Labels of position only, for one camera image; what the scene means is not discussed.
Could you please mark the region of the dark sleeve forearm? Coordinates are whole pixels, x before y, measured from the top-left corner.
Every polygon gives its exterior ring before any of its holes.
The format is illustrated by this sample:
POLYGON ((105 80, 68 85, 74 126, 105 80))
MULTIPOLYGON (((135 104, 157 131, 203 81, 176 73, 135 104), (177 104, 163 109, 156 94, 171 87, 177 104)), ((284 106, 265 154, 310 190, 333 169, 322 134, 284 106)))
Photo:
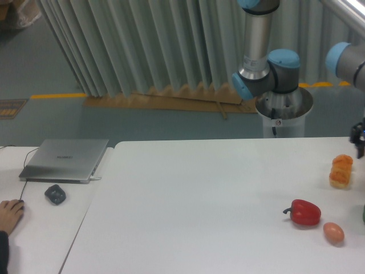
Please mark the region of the dark sleeve forearm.
POLYGON ((0 264, 1 274, 8 274, 9 236, 5 231, 0 232, 0 264))

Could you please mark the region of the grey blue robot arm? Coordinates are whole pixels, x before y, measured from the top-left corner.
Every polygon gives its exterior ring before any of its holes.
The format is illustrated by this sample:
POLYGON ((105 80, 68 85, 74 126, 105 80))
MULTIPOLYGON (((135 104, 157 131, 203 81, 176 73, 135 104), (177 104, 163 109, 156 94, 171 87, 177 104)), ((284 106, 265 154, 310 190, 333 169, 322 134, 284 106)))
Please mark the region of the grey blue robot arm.
MULTIPOLYGON (((277 49, 267 53, 273 12, 280 1, 237 1, 246 13, 244 60, 232 74, 233 86, 243 100, 255 100, 262 117, 264 138, 301 138, 305 118, 313 108, 312 95, 299 87, 300 59, 295 51, 277 49)), ((364 39, 364 3, 320 1, 364 39)), ((347 42, 327 53, 327 69, 337 78, 364 91, 364 46, 347 42)), ((350 142, 357 158, 364 156, 364 118, 354 125, 350 142)))

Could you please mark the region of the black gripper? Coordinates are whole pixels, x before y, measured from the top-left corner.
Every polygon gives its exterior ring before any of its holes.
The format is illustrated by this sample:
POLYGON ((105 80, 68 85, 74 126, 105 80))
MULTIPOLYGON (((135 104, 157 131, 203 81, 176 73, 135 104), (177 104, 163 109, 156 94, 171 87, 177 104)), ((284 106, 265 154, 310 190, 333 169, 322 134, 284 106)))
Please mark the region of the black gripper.
POLYGON ((365 117, 362 122, 352 126, 350 131, 350 143, 354 144, 357 150, 357 158, 364 157, 364 143, 365 143, 365 117))

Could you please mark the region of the person's hand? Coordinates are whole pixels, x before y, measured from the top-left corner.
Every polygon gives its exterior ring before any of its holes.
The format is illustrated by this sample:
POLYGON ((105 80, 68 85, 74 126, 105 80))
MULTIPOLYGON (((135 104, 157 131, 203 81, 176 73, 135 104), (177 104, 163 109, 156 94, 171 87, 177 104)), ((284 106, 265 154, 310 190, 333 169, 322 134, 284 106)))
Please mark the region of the person's hand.
POLYGON ((17 199, 1 201, 1 231, 5 231, 8 236, 11 235, 24 213, 24 211, 18 211, 21 207, 18 202, 17 199))

